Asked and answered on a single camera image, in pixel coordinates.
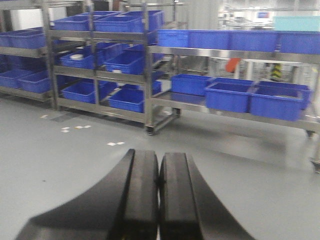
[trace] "epoxy floor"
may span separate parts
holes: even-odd
[[[133,148],[155,150],[159,160],[192,154],[257,240],[318,240],[315,142],[301,129],[189,111],[148,136],[139,123],[0,94],[0,239],[13,240],[28,218],[90,188]]]

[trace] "orange object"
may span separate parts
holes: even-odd
[[[225,65],[225,70],[228,73],[234,73],[236,70],[237,65],[239,64],[241,58],[231,58],[228,63]]]

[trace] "blue plastic bin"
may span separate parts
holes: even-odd
[[[320,54],[320,33],[302,31],[279,32],[280,52]]]
[[[144,92],[141,90],[124,88],[109,97],[108,101],[112,108],[144,112]]]
[[[257,86],[251,95],[250,113],[253,115],[296,121],[303,104],[302,93],[296,89]]]
[[[189,30],[158,30],[159,45],[162,47],[188,48]]]
[[[308,85],[291,84],[291,83],[274,82],[274,81],[260,81],[259,85],[267,86],[267,87],[295,89],[295,90],[301,91],[302,98],[303,98],[302,109],[306,109],[308,105],[311,103],[311,97],[312,97],[313,91],[310,90]]]
[[[18,79],[32,73],[32,71],[21,69],[15,69],[0,73],[0,86],[19,89],[21,85]]]
[[[94,19],[100,19],[100,18],[104,18],[104,17],[111,17],[111,16],[115,16],[121,14],[120,11],[94,11],[93,12],[93,18]],[[80,13],[77,14],[76,16],[89,16],[90,12],[84,12],[84,13]]]
[[[128,11],[122,14],[123,16],[131,17],[143,17],[143,11]],[[164,25],[164,12],[162,10],[150,10],[148,11],[149,15],[149,28],[150,32],[160,29]]]
[[[23,49],[39,49],[46,46],[46,37],[38,30],[26,32],[11,32],[11,46]]]
[[[319,32],[320,16],[275,16],[274,30]]]
[[[94,21],[97,32],[143,33],[144,26],[141,17],[109,16]]]
[[[71,59],[72,55],[75,54],[82,54],[83,59],[82,60],[74,60]],[[103,65],[104,63],[104,52],[103,51],[98,51],[96,53],[97,56],[97,64],[98,66]],[[91,53],[91,47],[85,47],[81,50],[78,50],[74,53],[65,55],[60,58],[61,64],[66,67],[73,67],[73,68],[81,68],[81,69],[94,69],[94,56]]]
[[[140,51],[140,52],[145,52],[145,48],[142,44],[138,44],[138,45],[134,45],[132,47],[128,47],[127,49],[125,49],[125,51]],[[160,61],[165,55],[163,53],[153,53],[153,62],[157,62]]]
[[[68,16],[53,21],[55,30],[89,31],[89,16]]]
[[[42,94],[51,88],[48,71],[41,71],[18,79],[23,90]]]
[[[0,46],[11,47],[10,37],[7,32],[0,32]]]
[[[249,111],[250,86],[214,83],[205,89],[207,108],[247,113]]]
[[[230,31],[230,50],[274,52],[277,43],[276,31]]]
[[[144,71],[145,58],[138,51],[126,51],[104,62],[108,72],[140,75]]]
[[[196,49],[229,49],[230,31],[223,30],[190,30],[189,48]]]
[[[225,78],[225,77],[217,77],[213,81],[213,83],[222,83],[222,84],[238,84],[238,85],[246,85],[252,86],[255,82],[251,80],[242,80],[235,78]]]
[[[122,43],[107,43],[107,42],[100,42],[97,44],[96,48],[103,51],[103,62],[116,56],[122,54],[124,49],[129,46],[128,44]]]
[[[171,91],[181,94],[205,95],[205,88],[212,82],[211,76],[179,74],[171,78]]]
[[[104,99],[116,87],[117,87],[117,84],[115,82],[104,82],[103,84],[99,84],[100,100]],[[90,103],[90,104],[96,103],[95,85],[91,82],[81,81],[69,87],[66,87],[61,92],[63,94],[63,97],[66,99]]]

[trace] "yellow and black striped post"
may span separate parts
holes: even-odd
[[[275,63],[273,65],[273,69],[272,69],[271,77],[270,77],[270,79],[272,81],[275,81],[275,82],[281,81],[281,76],[282,76],[281,69],[282,69],[282,67],[281,67],[280,63]]]

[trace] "shelf caster wheel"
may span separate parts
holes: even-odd
[[[313,166],[314,166],[314,171],[315,171],[315,173],[320,174],[320,162],[315,161],[315,160],[311,160],[311,163],[312,163]]]
[[[310,131],[310,130],[306,130],[306,134],[308,135],[308,138],[312,138],[314,136],[316,132],[315,131]]]
[[[147,133],[149,136],[155,135],[155,134],[156,134],[155,128],[154,128],[154,127],[147,126],[147,127],[146,127],[146,133]]]
[[[175,112],[176,117],[180,118],[181,112],[182,112],[181,109],[180,108],[174,108],[173,110]]]

